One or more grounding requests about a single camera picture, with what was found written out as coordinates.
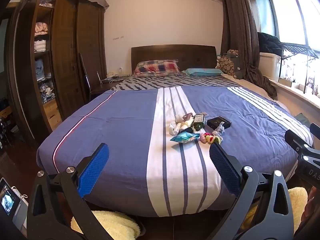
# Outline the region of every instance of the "blue snack bag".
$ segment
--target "blue snack bag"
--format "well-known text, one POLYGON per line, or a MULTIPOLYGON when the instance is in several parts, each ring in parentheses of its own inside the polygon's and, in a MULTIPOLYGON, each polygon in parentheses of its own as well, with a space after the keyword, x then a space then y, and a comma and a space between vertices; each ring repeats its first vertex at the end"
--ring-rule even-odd
POLYGON ((192 142, 193 140, 198 139, 199 137, 200 137, 200 134, 182 132, 177 136, 173 137, 170 141, 178 142, 178 143, 187 143, 187 142, 192 142))

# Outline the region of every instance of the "wooden headboard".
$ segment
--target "wooden headboard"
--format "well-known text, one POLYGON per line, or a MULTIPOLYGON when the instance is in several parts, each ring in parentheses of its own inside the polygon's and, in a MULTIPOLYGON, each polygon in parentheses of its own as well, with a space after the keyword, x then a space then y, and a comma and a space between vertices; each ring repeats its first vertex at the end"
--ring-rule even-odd
POLYGON ((150 60, 178 60, 180 71, 188 68, 215 68, 216 47, 203 45, 155 45, 131 48, 131 68, 150 60))

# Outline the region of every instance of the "brown curtain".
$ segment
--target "brown curtain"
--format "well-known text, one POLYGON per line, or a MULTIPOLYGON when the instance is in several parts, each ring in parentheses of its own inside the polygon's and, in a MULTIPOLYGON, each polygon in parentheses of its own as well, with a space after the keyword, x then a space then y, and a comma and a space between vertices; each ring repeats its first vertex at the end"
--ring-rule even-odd
POLYGON ((263 88, 275 99, 276 89, 258 69, 260 52, 256 24, 249 0, 222 0, 223 33, 221 55, 237 49, 243 61, 244 79, 263 88))

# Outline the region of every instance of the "wardrobe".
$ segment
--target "wardrobe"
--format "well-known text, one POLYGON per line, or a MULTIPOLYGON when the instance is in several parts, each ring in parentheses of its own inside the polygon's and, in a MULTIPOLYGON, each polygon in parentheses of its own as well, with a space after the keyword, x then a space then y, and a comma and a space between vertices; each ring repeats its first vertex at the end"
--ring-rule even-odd
POLYGON ((41 1, 21 0, 11 35, 13 60, 7 65, 11 101, 21 119, 19 128, 34 147, 88 102, 79 53, 89 55, 94 71, 106 77, 104 7, 88 0, 52 0, 51 8, 41 6, 41 1), (36 23, 48 26, 40 51, 35 51, 36 23), (44 72, 41 80, 39 69, 36 71, 39 62, 44 72))

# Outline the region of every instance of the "striped bed sheet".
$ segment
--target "striped bed sheet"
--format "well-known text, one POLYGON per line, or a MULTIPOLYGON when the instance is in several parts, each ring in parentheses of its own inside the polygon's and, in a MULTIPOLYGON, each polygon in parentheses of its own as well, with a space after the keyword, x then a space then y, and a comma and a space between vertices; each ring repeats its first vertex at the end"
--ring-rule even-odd
POLYGON ((106 91, 68 117, 39 147, 37 163, 56 174, 77 166, 103 142, 109 160, 85 197, 89 202, 146 217, 227 209, 234 195, 210 160, 210 145, 178 144, 169 134, 176 114, 200 112, 208 113, 207 120, 222 116, 232 122, 221 146, 258 172, 277 169, 285 177, 292 172, 297 154, 284 140, 288 129, 313 144, 309 130, 287 111, 243 87, 120 89, 106 91))
POLYGON ((239 84, 222 76, 190 77, 185 73, 180 76, 165 77, 133 77, 126 78, 111 90, 147 90, 170 88, 177 86, 212 86, 212 87, 241 87, 239 84))

